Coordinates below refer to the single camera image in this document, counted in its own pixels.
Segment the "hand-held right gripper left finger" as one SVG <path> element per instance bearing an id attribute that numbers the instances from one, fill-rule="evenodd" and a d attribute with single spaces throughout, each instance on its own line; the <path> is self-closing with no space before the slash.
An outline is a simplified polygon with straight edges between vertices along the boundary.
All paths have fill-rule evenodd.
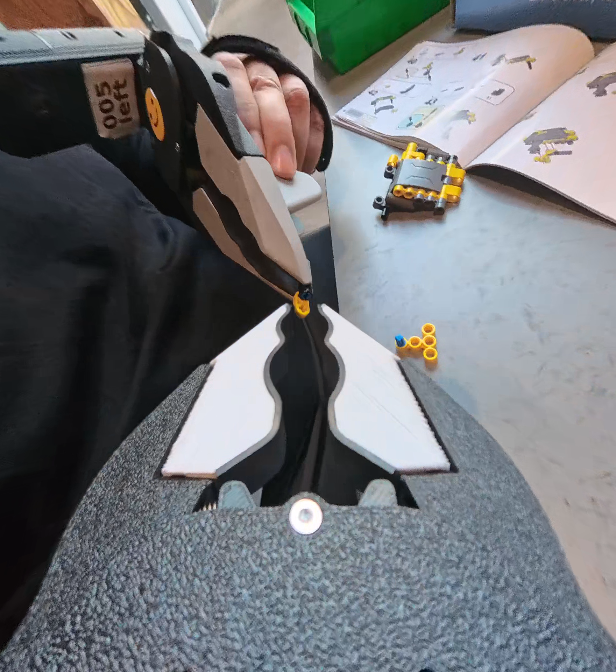
<path id="1" fill-rule="evenodd" d="M 270 364 L 285 343 L 281 324 L 289 314 L 288 305 L 279 307 L 211 361 L 163 477 L 216 479 L 276 437 L 282 402 Z"/>

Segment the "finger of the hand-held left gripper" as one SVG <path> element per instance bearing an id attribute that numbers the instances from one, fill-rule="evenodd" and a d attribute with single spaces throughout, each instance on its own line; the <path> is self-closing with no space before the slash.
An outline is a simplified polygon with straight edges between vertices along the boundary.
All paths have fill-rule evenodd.
<path id="1" fill-rule="evenodd" d="M 310 262 L 268 162 L 262 156 L 236 158 L 202 105 L 194 132 L 206 174 L 199 188 L 213 186 L 228 197 L 262 251 L 297 280 L 312 284 Z"/>
<path id="2" fill-rule="evenodd" d="M 259 278 L 283 296 L 309 297 L 309 285 L 294 278 L 261 249 L 254 234 L 243 223 L 234 203 L 213 186 L 199 188 L 193 195 L 194 213 L 218 248 L 237 265 Z"/>

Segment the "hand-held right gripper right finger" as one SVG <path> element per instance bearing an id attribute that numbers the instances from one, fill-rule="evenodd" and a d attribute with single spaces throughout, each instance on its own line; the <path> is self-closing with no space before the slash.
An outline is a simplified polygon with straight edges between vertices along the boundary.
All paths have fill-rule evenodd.
<path id="1" fill-rule="evenodd" d="M 329 396 L 334 437 L 388 473 L 448 472 L 441 447 L 400 360 L 326 304 L 327 351 L 335 357 L 335 386 Z"/>

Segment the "yellow T-shaped brick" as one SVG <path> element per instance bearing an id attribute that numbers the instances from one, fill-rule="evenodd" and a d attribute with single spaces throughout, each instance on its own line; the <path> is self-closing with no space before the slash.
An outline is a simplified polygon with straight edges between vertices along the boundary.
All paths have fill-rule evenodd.
<path id="1" fill-rule="evenodd" d="M 434 365 L 438 362 L 437 344 L 436 326 L 424 323 L 418 335 L 407 339 L 405 352 L 407 356 L 422 358 L 426 365 Z"/>

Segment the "person's left hand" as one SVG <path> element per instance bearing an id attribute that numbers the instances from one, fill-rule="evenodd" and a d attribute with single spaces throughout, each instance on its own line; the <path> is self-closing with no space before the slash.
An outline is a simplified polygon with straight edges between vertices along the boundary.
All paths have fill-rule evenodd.
<path id="1" fill-rule="evenodd" d="M 325 121 L 306 84 L 250 55 L 220 52 L 214 59 L 224 67 L 238 116 L 273 173 L 292 180 L 296 172 L 316 172 Z"/>

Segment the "grey yellow brick assembly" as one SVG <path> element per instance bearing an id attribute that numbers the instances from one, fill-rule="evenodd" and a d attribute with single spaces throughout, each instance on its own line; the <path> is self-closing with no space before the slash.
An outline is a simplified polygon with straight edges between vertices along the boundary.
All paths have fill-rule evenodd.
<path id="1" fill-rule="evenodd" d="M 443 216 L 460 202 L 465 177 L 457 156 L 409 142 L 400 155 L 389 156 L 384 169 L 390 182 L 387 192 L 372 206 L 383 222 L 394 213 Z"/>

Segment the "green plastic bin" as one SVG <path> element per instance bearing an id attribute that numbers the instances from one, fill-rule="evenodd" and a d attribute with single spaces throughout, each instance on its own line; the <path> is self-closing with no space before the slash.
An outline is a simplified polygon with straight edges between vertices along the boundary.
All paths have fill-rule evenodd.
<path id="1" fill-rule="evenodd" d="M 287 1 L 323 63 L 344 74 L 450 5 L 449 1 Z"/>

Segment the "building instruction booklet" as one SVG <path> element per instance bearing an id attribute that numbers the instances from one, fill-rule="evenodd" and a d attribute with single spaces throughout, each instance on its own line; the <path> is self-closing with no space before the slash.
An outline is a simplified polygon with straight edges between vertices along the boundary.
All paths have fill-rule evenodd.
<path id="1" fill-rule="evenodd" d="M 616 224 L 616 41 L 558 24 L 424 41 L 333 121 L 534 180 Z"/>

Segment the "dark blue cardboard box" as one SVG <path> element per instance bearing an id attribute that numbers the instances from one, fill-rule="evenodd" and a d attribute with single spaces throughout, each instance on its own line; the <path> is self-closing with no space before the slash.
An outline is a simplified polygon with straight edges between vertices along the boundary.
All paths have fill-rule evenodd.
<path id="1" fill-rule="evenodd" d="M 616 40 L 616 1 L 452 1 L 456 29 L 504 32 L 562 24 L 596 40 Z"/>

